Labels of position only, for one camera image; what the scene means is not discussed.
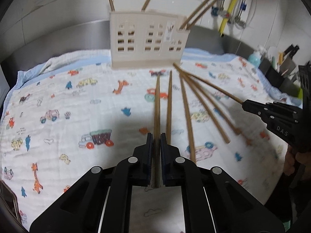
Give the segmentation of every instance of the cloth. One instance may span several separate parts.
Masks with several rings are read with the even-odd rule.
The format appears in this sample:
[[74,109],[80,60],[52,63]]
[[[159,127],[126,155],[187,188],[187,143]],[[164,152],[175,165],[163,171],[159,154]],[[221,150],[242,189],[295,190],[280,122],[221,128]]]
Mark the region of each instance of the cloth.
[[[68,65],[43,65],[37,76],[7,97],[0,126],[2,179],[15,192],[23,226],[31,223],[91,167],[115,166],[145,144],[153,130],[154,93],[161,74],[161,132],[165,132],[169,70],[112,70],[109,55]],[[242,100],[266,103],[252,65],[235,55],[185,51],[181,68],[210,80]],[[186,85],[197,165],[222,167],[260,202],[265,203],[282,173],[287,145],[256,115],[217,90],[202,84],[236,127],[236,136],[207,102],[230,143]],[[189,157],[187,126],[177,71],[173,70],[171,144]],[[134,187],[130,232],[184,232],[180,188]]]

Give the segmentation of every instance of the silver screw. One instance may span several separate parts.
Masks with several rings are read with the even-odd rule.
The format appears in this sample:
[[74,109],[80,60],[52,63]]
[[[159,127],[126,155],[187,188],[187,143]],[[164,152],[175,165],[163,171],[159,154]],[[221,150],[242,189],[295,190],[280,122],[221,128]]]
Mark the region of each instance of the silver screw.
[[128,161],[133,164],[133,163],[136,163],[138,159],[136,157],[130,157],[128,158]]
[[185,162],[185,159],[183,158],[183,157],[177,157],[176,159],[175,159],[175,161],[177,162],[177,163],[184,163]]
[[91,172],[92,173],[99,173],[100,172],[100,167],[99,166],[95,166],[95,167],[93,167],[92,169],[91,169]]
[[222,170],[219,167],[214,167],[213,168],[213,173],[215,174],[221,174]]

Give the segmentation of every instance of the red wheel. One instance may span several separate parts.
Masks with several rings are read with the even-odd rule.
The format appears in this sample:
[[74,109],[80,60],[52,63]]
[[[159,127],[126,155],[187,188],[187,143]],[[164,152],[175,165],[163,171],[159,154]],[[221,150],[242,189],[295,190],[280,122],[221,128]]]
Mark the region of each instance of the red wheel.
[[114,146],[114,143],[111,140],[107,140],[105,145],[107,145],[108,147],[110,146]]
[[91,142],[88,142],[88,143],[86,144],[86,147],[87,147],[88,149],[94,149],[94,144],[91,143]]

